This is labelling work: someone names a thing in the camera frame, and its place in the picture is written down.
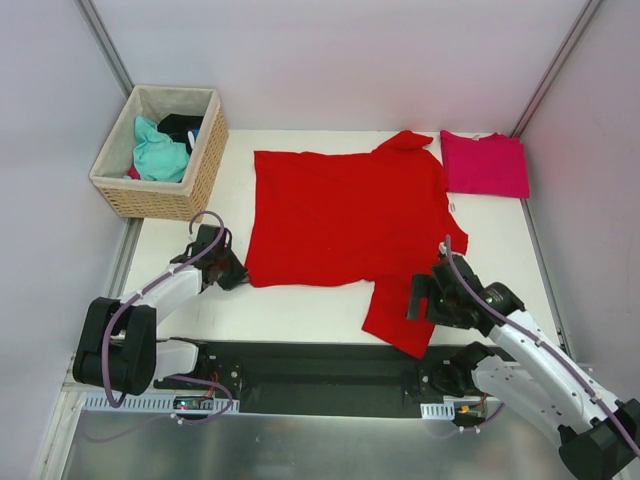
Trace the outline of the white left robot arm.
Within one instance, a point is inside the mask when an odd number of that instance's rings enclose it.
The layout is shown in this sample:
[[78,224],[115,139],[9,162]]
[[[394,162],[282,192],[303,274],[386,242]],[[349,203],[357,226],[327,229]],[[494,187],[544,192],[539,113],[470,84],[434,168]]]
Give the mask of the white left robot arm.
[[156,380],[177,375],[188,388],[204,387],[210,363],[191,340],[158,338],[171,313],[212,286],[229,291],[248,281],[232,250],[228,228],[202,224],[196,239],[140,289],[98,297],[87,310],[72,367],[75,381],[111,393],[140,395]]

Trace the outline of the red t shirt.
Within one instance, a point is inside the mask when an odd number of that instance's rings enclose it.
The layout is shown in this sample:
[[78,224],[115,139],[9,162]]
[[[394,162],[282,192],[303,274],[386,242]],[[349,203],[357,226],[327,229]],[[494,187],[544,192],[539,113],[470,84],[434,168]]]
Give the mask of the red t shirt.
[[435,326],[406,317],[412,277],[430,272],[445,239],[459,253],[469,243],[432,141],[404,130],[365,153],[255,152],[252,286],[371,282],[363,330],[422,357]]

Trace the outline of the magenta t shirt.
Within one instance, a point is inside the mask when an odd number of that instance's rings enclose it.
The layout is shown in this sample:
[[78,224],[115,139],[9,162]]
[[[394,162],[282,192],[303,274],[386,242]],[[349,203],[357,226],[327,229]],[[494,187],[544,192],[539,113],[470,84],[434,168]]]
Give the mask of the magenta t shirt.
[[451,193],[528,199],[524,145],[494,133],[478,139],[440,131],[441,154]]

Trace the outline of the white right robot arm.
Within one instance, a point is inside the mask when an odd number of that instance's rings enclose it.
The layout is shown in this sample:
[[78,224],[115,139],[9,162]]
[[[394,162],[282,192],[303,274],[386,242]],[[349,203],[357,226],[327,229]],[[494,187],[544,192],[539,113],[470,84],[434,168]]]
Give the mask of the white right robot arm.
[[553,344],[506,285],[483,285],[458,254],[412,278],[408,318],[477,330],[506,352],[512,368],[481,342],[429,375],[445,395],[476,391],[500,400],[541,430],[577,479],[612,479],[639,456],[639,402],[620,400]]

